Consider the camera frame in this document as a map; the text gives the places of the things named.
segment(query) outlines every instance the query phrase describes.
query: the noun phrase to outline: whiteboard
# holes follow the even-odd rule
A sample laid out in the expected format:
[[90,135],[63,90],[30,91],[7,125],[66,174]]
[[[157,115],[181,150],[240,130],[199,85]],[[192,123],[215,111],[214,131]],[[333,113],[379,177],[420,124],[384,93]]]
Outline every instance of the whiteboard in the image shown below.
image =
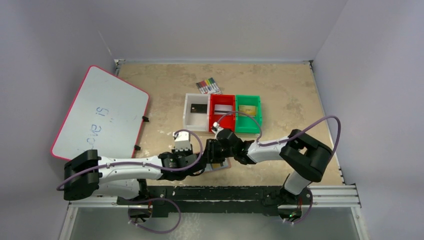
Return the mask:
[[131,158],[149,95],[98,66],[90,66],[70,106],[51,154],[71,160],[86,150]]

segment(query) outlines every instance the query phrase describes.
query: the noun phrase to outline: white wall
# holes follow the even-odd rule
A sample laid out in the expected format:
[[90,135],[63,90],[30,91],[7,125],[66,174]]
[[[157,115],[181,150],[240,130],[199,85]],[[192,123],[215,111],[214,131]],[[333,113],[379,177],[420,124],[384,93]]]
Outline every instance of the white wall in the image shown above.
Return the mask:
[[90,0],[115,59],[313,59],[347,0]]
[[89,65],[114,62],[81,0],[0,3],[0,239],[58,239],[64,162],[50,146]]
[[374,240],[424,236],[423,13],[422,0],[349,0],[314,62]]

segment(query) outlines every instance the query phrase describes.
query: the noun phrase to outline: plastic bin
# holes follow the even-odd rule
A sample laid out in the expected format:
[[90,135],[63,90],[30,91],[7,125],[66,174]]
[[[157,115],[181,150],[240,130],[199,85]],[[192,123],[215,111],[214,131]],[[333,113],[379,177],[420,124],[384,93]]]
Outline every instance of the plastic bin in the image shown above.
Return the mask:
[[[209,108],[210,108],[210,94],[196,94],[186,93],[184,113],[182,115],[182,126],[184,129],[207,132],[209,128]],[[207,104],[206,113],[193,113],[191,112],[192,104]]]
[[[218,121],[223,115],[214,114],[215,105],[231,105],[232,111],[236,110],[236,96],[234,95],[223,95],[223,94],[211,94],[209,102],[209,132],[212,132],[213,124]],[[219,125],[222,128],[231,129],[233,132],[236,128],[236,115],[231,114],[225,116]]]
[[[240,105],[256,106],[256,116],[254,118],[262,126],[262,110],[261,110],[261,98],[259,96],[252,95],[236,95],[235,96],[235,110],[239,110]],[[256,123],[248,116],[243,116],[236,113],[235,115],[235,132],[246,133],[246,134],[258,134],[260,133],[259,127]]]

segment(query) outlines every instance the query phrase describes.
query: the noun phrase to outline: tabletop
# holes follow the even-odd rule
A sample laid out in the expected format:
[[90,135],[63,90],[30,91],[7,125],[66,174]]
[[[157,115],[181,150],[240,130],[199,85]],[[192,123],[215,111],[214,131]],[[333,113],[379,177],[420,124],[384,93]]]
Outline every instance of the tabletop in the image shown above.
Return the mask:
[[[213,78],[223,94],[258,95],[262,107],[262,141],[287,136],[293,129],[304,129],[324,116],[314,76],[308,64],[144,64],[125,63],[121,79],[143,89],[150,96],[138,143],[144,158],[170,151],[172,132],[183,127],[186,93],[199,93],[197,82]],[[329,129],[324,122],[307,132],[332,146]],[[254,134],[239,135],[253,140]],[[212,133],[199,134],[202,143]],[[199,144],[191,139],[193,150]],[[230,159],[230,168],[205,172],[183,181],[148,180],[148,185],[175,186],[257,186],[282,185],[293,169],[283,160],[242,165]],[[322,181],[315,185],[342,185],[335,157],[330,161]]]

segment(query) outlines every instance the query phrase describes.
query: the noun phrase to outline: black card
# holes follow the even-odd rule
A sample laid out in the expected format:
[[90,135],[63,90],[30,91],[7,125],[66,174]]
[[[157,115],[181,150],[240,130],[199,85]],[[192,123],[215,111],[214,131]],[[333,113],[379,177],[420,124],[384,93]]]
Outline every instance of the black card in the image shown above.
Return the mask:
[[195,114],[207,114],[208,113],[208,105],[207,104],[191,104],[190,113]]

